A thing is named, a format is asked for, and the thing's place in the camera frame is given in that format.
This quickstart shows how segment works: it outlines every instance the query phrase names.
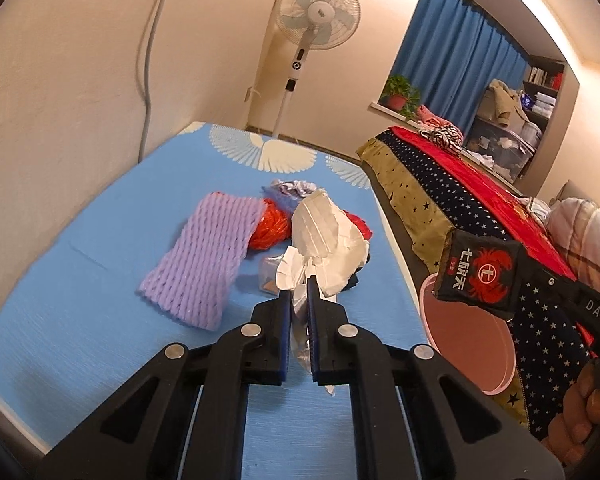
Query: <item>white crumpled paper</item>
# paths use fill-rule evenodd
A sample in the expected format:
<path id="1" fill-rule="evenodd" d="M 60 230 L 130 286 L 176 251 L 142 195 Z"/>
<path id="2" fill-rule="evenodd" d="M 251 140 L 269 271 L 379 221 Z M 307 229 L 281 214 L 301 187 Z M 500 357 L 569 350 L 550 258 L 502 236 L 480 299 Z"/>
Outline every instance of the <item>white crumpled paper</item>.
<path id="1" fill-rule="evenodd" d="M 369 251 L 360 230 L 318 189 L 299 203 L 291 218 L 291 245 L 276 271 L 280 290 L 293 291 L 293 352 L 311 371 L 307 333 L 306 280 L 316 276 L 320 296 L 336 301 L 351 275 L 363 267 Z M 333 386 L 326 386 L 333 395 Z"/>

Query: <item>metal screw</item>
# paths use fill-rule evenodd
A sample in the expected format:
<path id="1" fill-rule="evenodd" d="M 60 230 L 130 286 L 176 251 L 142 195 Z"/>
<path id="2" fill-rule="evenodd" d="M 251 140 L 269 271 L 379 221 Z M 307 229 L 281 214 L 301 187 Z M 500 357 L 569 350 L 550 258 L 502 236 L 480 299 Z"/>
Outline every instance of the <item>metal screw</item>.
<path id="1" fill-rule="evenodd" d="M 164 349 L 164 354 L 169 359 L 180 359 L 184 355 L 184 346 L 182 345 L 169 345 Z"/>
<path id="2" fill-rule="evenodd" d="M 358 335 L 358 327 L 350 324 L 340 325 L 338 327 L 338 334 L 343 337 L 355 337 Z"/>
<path id="3" fill-rule="evenodd" d="M 418 345 L 413 349 L 413 353 L 418 359 L 431 359 L 434 355 L 433 348 L 429 345 Z"/>
<path id="4" fill-rule="evenodd" d="M 259 324 L 247 323 L 246 325 L 242 326 L 240 332 L 242 332 L 242 335 L 246 337 L 256 337 L 257 335 L 260 335 L 262 329 L 260 328 Z"/>

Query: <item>blue tablecloth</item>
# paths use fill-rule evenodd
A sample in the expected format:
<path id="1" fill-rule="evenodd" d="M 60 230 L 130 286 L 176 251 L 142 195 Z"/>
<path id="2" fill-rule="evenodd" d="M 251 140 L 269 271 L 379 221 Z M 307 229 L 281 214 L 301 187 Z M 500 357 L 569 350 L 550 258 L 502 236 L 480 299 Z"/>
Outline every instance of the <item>blue tablecloth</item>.
<path id="1" fill-rule="evenodd" d="M 284 245 L 243 261 L 218 332 L 176 322 L 136 292 L 199 200 L 215 190 L 259 196 L 273 178 L 324 187 L 374 232 L 360 284 L 338 295 L 350 322 L 402 348 L 426 340 L 360 168 L 222 126 L 194 124 L 185 131 L 85 208 L 0 311 L 0 399 L 49 446 L 163 346 L 213 343 L 270 298 L 258 290 L 258 261 L 282 253 Z M 330 397 L 292 358 L 283 386 L 251 387 L 243 479 L 350 480 L 355 471 L 346 386 Z"/>

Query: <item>blue curtain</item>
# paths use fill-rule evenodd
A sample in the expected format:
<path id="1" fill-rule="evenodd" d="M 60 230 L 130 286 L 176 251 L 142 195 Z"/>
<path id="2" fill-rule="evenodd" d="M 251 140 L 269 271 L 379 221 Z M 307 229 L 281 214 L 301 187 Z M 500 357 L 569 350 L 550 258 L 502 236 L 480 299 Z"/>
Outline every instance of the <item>blue curtain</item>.
<path id="1" fill-rule="evenodd" d="M 421 102 L 463 132 L 492 79 L 518 89 L 526 54 L 484 12 L 465 0 L 420 0 L 395 59 L 420 89 Z"/>

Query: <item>human hand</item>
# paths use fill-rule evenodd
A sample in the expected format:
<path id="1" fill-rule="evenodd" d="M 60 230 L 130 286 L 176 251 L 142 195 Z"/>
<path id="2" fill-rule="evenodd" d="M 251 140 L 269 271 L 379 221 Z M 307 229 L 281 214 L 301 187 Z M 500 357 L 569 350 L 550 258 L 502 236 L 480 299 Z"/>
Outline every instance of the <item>human hand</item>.
<path id="1" fill-rule="evenodd" d="M 544 446 L 566 465 L 579 462 L 585 453 L 583 442 L 593 425 L 600 424 L 600 390 L 594 389 L 593 361 L 587 363 L 577 382 L 564 394 L 563 413 L 549 423 Z"/>

